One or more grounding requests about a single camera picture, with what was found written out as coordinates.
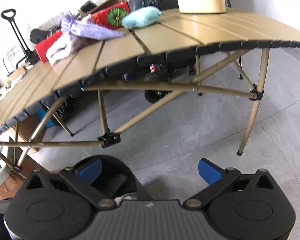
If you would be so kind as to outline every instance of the lavender fabric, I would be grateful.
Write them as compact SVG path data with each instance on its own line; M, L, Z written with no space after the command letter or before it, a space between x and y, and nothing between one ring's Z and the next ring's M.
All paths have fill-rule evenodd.
M97 24L77 21L70 12L61 21L61 31L63 34L73 34L78 37L95 40L107 40L125 36L125 33L109 30Z

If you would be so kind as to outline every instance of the folding table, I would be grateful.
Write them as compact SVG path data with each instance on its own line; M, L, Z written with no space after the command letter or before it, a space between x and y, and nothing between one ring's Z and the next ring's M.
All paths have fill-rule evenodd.
M9 127L47 106L49 111L28 142L0 142L8 147L108 147L121 140L121 134L142 121L183 92L215 93L246 97L253 101L247 129L238 149L241 155L249 138L264 93L269 52L272 48L300 48L300 31L268 17L227 8L225 14L180 14L167 10L160 21L144 29L122 29L126 36L98 41L55 66L37 63L16 87L0 102L0 134ZM254 84L235 61L252 49L262 49L260 74ZM222 51L226 58L201 72L202 55ZM196 76L189 83L119 81L123 75L150 64L177 62L195 58ZM201 81L233 63L250 87L249 91L202 86ZM53 116L67 96L79 91L98 91L103 136L97 141L36 142L36 135ZM133 117L121 127L109 130L104 104L104 90L171 91L168 95ZM19 166L26 157L25 150L18 163L0 156L17 173L26 177Z

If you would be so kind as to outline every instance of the light blue pouch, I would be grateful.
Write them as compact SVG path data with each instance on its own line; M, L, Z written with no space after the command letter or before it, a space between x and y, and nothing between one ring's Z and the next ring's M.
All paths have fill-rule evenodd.
M127 29L144 28L157 22L161 15L162 12L157 7L143 7L123 18L122 26Z

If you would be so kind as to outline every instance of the wall outlet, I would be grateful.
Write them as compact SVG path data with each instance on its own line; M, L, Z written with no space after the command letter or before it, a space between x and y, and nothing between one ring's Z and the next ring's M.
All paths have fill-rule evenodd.
M47 22L45 22L44 24L41 24L39 27L37 27L37 29L42 31L47 31L55 25L60 25L62 18L63 18L63 13L60 13L55 17L51 18L50 20L48 20Z
M60 13L60 14L58 14L57 16L55 16L53 18L53 20L54 20L54 22L55 22L56 25L60 25L61 24L61 20L62 20L63 16L64 16L63 13Z

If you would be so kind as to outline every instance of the red box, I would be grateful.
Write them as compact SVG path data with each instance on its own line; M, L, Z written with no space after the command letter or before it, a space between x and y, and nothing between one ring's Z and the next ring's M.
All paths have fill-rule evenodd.
M96 24L113 30L122 26L122 19L129 13L128 3L122 2L94 13L92 16Z
M42 62L48 61L46 54L47 50L62 36L62 31L56 31L53 35L46 38L45 40L39 42L37 45L34 46L35 51L37 52L39 59Z

